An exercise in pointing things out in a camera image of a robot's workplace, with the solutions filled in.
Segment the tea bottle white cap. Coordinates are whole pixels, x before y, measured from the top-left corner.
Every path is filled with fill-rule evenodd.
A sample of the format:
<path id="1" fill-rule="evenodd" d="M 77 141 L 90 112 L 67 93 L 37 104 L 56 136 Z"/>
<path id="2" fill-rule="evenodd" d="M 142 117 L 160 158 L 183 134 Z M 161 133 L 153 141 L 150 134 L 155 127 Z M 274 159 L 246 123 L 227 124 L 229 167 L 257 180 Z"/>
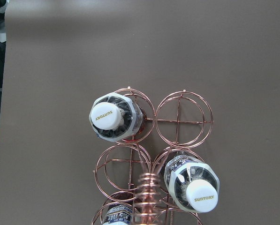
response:
<path id="1" fill-rule="evenodd" d="M 124 204 L 109 206 L 104 218 L 104 225 L 130 225 L 132 221 L 132 208 Z"/>
<path id="2" fill-rule="evenodd" d="M 206 213 L 217 206 L 219 178 L 201 160 L 178 154 L 165 164 L 163 178 L 168 193 L 181 210 Z"/>
<path id="3" fill-rule="evenodd" d="M 89 113 L 89 121 L 97 136 L 110 142 L 140 133 L 145 117 L 136 102 L 115 92 L 97 98 Z"/>

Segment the copper wire bottle basket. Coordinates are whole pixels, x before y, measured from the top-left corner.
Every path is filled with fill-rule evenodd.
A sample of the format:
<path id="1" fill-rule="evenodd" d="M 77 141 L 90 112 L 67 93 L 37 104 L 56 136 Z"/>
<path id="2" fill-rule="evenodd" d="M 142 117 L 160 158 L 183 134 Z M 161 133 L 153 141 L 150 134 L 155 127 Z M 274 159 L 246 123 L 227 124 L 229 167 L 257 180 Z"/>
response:
<path id="1" fill-rule="evenodd" d="M 194 148 L 211 133 L 214 120 L 210 105 L 200 95 L 186 90 L 169 94 L 157 107 L 136 89 L 114 92 L 131 98 L 146 117 L 140 133 L 112 142 L 113 146 L 98 158 L 93 172 L 106 200 L 92 224 L 103 225 L 113 204 L 132 208 L 131 225 L 170 225 L 175 212 L 191 215 L 193 222 L 201 224 L 200 213 L 178 208 L 168 193 L 163 172 L 165 164 L 178 154 L 206 163 Z"/>

